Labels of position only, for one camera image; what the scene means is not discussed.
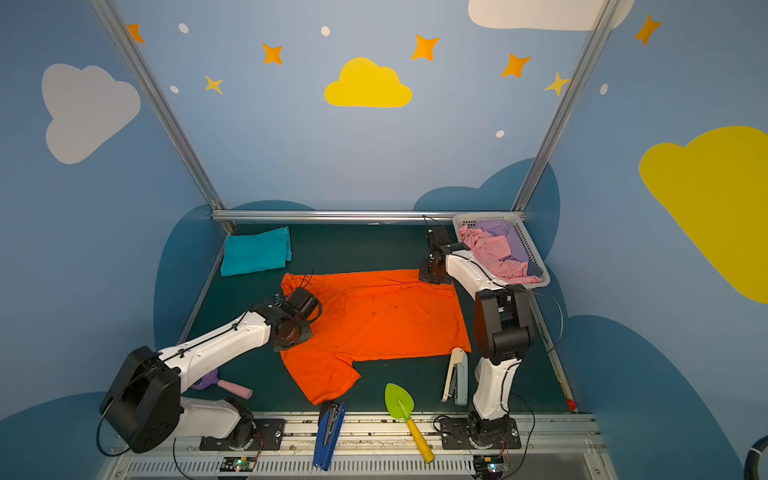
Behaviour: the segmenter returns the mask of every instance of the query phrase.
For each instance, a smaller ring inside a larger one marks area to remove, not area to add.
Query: pink clothing
[[[518,262],[509,257],[512,251],[509,249],[507,237],[499,235],[493,237],[490,233],[478,228],[460,227],[458,233],[462,242],[475,255],[480,264],[506,283],[539,283],[537,276],[528,275],[528,262]]]

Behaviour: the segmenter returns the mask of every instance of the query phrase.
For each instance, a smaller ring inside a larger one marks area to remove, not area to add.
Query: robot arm
[[[461,242],[451,242],[444,227],[427,233],[429,258],[419,278],[428,283],[457,280],[475,298],[475,343],[482,358],[475,370],[478,389],[472,397],[473,440],[483,443],[483,431],[498,438],[498,422],[507,415],[509,389],[515,371],[535,340],[530,294],[524,287],[496,278]]]
[[[242,445],[251,437],[253,420],[243,406],[181,394],[250,349],[270,342],[279,351],[306,342],[312,337],[308,319],[315,309],[322,312],[318,299],[298,288],[288,297],[255,305],[196,339],[156,353],[146,346],[134,350],[101,403],[102,419],[136,453],[153,449],[169,436],[209,435]]]

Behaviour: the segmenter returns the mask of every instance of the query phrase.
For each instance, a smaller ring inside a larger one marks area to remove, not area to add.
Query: orange star
[[[435,45],[437,45],[438,41],[440,41],[439,38],[433,38],[432,40],[427,40],[417,35],[416,51],[413,53],[413,57],[411,57],[411,60],[416,60],[417,58],[423,57],[429,61],[432,61],[432,50],[435,48]]]
[[[645,21],[643,29],[640,30],[634,37],[643,41],[643,45],[648,45],[648,39],[661,26],[661,22],[654,22],[654,20],[648,15],[648,20]]]
[[[268,63],[277,63],[279,65],[283,64],[283,61],[280,60],[280,50],[283,50],[283,47],[268,47],[266,46],[266,43],[261,44],[264,46],[264,51],[266,52],[266,58],[264,58],[264,64]]]
[[[517,58],[514,55],[509,55],[509,65],[507,65],[507,69],[502,73],[502,77],[514,75],[515,77],[520,78],[520,76],[523,75],[523,67],[530,59],[531,57]]]
[[[131,37],[134,38],[135,41],[139,43],[144,43],[144,39],[139,35],[139,24],[134,23],[133,25],[128,25],[128,31],[131,33]]]

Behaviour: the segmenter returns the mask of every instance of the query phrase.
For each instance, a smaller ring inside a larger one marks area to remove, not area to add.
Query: white plastic basket
[[[544,261],[541,259],[541,255],[538,254],[538,250],[536,250],[536,246],[533,244],[533,240],[531,240],[531,236],[528,235],[528,231],[525,229],[525,225],[523,225],[523,220],[516,213],[514,212],[471,212],[468,214],[456,214],[453,216],[453,229],[456,231],[456,238],[459,241],[461,241],[462,239],[462,236],[458,234],[458,229],[460,227],[467,226],[470,228],[474,228],[475,223],[482,222],[485,220],[503,220],[507,223],[511,223],[511,225],[515,228],[515,232],[518,233],[518,237],[520,237],[520,241],[523,243],[525,252],[528,254],[528,259],[531,262],[536,263],[536,265],[539,268],[541,268],[542,274],[539,277],[541,278],[541,282],[526,283],[526,284],[523,284],[523,286],[531,290],[540,286],[549,285],[549,272],[547,271],[547,267],[544,265]]]

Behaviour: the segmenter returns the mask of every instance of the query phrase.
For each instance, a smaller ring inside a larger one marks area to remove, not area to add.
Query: yellow star
[[[411,60],[416,60],[417,58],[424,57],[427,60],[432,61],[432,49],[435,48],[435,45],[437,45],[438,41],[440,41],[439,38],[433,38],[432,40],[427,40],[417,35],[416,51],[413,53],[413,57],[411,57]]]
[[[139,24],[134,23],[133,25],[126,25],[128,27],[128,31],[131,33],[131,37],[134,38],[135,41],[139,43],[144,43],[144,39],[139,35]]]
[[[283,50],[283,47],[267,47],[266,43],[261,44],[264,46],[264,51],[266,52],[266,58],[264,58],[264,64],[268,63],[277,63],[282,65],[283,61],[280,60],[280,50]]]
[[[654,20],[648,15],[648,20],[645,21],[645,25],[643,25],[643,29],[640,30],[637,35],[634,37],[642,40],[643,45],[648,45],[648,39],[650,38],[651,34],[656,31],[657,28],[661,26],[661,22],[654,22]]]
[[[520,78],[523,74],[523,67],[530,59],[531,57],[517,58],[514,55],[509,55],[509,65],[507,65],[507,69],[502,73],[502,77],[514,75],[515,77]]]
[[[558,97],[560,96],[561,90],[563,88],[563,85],[567,84],[569,81],[571,81],[570,78],[566,78],[563,80],[560,78],[560,72],[556,74],[556,79],[554,80],[554,83],[544,89],[544,91],[547,90],[554,90],[558,93]]]
[[[208,86],[205,87],[206,90],[215,90],[219,92],[219,95],[223,95],[223,93],[221,93],[221,90],[219,90],[219,83],[221,83],[223,80],[213,81],[210,78],[208,78],[208,75],[205,76],[205,79],[208,80]]]

